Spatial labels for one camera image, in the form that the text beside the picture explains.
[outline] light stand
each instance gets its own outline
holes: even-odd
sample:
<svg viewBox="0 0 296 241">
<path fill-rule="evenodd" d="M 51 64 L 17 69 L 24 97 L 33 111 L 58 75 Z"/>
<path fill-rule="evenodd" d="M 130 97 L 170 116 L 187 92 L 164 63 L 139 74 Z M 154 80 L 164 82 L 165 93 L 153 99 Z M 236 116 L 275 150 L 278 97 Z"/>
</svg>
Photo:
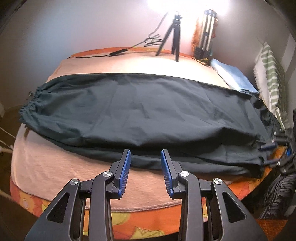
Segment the light stand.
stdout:
<svg viewBox="0 0 296 241">
<path fill-rule="evenodd" d="M 175 54 L 176 50 L 176 61 L 179 61 L 179 54 L 180 54 L 180 23 L 181 23 L 181 16 L 179 14 L 175 14 L 175 17 L 173 19 L 173 23 L 168 28 L 168 31 L 165 34 L 165 37 L 163 38 L 163 41 L 156 53 L 156 56 L 158 56 L 161 52 L 161 49 L 163 48 L 166 40 L 168 39 L 171 31 L 174 29 L 174 36 L 173 36 L 173 45 L 172 45 L 172 54 Z"/>
<path fill-rule="evenodd" d="M 212 35 L 216 17 L 217 13 L 215 13 L 213 10 L 205 10 L 202 22 L 202 30 L 200 33 L 200 42 L 198 47 L 196 47 L 194 50 L 194 58 L 197 60 L 209 58 L 211 55 Z"/>
</svg>

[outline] power cord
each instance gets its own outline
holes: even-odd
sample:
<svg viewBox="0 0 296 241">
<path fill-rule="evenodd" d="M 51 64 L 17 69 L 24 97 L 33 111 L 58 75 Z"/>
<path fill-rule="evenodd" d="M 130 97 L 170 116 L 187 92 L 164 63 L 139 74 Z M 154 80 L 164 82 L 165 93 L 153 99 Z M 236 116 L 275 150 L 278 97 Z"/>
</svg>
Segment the power cord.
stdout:
<svg viewBox="0 0 296 241">
<path fill-rule="evenodd" d="M 3 132 L 5 132 L 6 134 L 10 135 L 14 139 L 16 139 L 16 137 L 14 135 L 11 135 L 9 132 L 5 131 L 2 127 L 0 127 L 0 130 L 2 130 Z"/>
<path fill-rule="evenodd" d="M 4 141 L 0 140 L 0 143 L 6 145 L 9 149 L 13 150 L 13 145 L 7 145 Z"/>
<path fill-rule="evenodd" d="M 159 29 L 159 27 L 161 26 L 161 24 L 163 23 L 163 21 L 164 21 L 164 19 L 166 18 L 167 15 L 168 15 L 168 12 L 163 16 L 163 18 L 159 22 L 158 26 L 156 27 L 156 29 L 152 33 L 150 33 L 148 35 L 148 38 L 146 38 L 144 41 L 142 41 L 140 43 L 137 43 L 137 44 L 135 44 L 135 45 L 133 45 L 133 46 L 131 46 L 129 48 L 117 50 L 115 52 L 112 52 L 112 53 L 106 54 L 106 55 L 97 55 L 97 56 L 89 56 L 89 57 L 75 57 L 75 56 L 71 56 L 71 57 L 68 57 L 68 58 L 96 58 L 96 57 L 115 56 L 117 54 L 120 54 L 120 53 L 123 53 L 125 51 L 128 51 L 129 49 L 134 48 L 134 47 L 136 47 L 136 46 L 138 46 L 140 44 L 143 44 L 143 43 L 145 43 L 144 44 L 144 47 L 161 45 L 161 43 L 163 42 L 163 40 L 160 39 L 160 34 L 156 34 L 154 36 L 152 36 L 152 34 L 154 34 Z"/>
</svg>

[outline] striped towel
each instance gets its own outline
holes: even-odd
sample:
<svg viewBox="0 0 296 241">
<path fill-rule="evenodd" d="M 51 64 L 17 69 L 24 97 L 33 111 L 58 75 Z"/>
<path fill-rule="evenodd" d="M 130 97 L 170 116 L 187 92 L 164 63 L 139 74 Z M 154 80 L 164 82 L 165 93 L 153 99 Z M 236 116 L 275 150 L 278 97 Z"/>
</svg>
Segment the striped towel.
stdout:
<svg viewBox="0 0 296 241">
<path fill-rule="evenodd" d="M 285 72 L 266 42 L 256 60 L 254 76 L 264 104 L 276 116 L 282 130 L 289 128 Z"/>
</svg>

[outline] bright light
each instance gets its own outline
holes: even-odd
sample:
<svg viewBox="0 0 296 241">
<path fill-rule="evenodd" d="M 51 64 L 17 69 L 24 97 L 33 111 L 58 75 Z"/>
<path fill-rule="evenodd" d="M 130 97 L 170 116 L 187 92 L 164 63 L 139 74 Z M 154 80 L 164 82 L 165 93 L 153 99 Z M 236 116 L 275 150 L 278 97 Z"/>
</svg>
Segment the bright light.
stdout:
<svg viewBox="0 0 296 241">
<path fill-rule="evenodd" d="M 229 0 L 147 0 L 148 6 L 155 12 L 179 12 L 186 15 L 202 15 L 207 9 L 213 9 L 219 16 L 224 16 L 228 10 Z"/>
</svg>

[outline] blue towel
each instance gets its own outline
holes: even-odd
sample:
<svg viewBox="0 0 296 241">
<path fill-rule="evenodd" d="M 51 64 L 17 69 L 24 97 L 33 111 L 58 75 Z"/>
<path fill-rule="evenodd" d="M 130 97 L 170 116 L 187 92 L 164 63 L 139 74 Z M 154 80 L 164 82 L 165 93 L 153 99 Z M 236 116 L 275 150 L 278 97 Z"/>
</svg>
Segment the blue towel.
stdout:
<svg viewBox="0 0 296 241">
<path fill-rule="evenodd" d="M 253 93 L 259 93 L 237 67 L 221 63 L 216 59 L 211 60 L 210 66 L 221 76 L 231 89 L 240 92 L 245 92 L 247 90 Z"/>
</svg>

